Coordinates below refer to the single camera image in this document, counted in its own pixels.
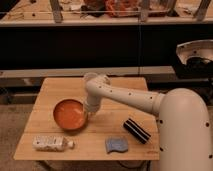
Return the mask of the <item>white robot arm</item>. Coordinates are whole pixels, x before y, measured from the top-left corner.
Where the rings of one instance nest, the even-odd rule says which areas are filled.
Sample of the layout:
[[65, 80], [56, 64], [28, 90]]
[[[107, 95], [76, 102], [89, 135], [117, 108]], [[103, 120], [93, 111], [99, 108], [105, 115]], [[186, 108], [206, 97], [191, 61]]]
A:
[[194, 91], [176, 88], [166, 94], [114, 87], [108, 76], [84, 76], [84, 109], [95, 113], [108, 98], [159, 118], [159, 171], [213, 171], [211, 124], [204, 100]]

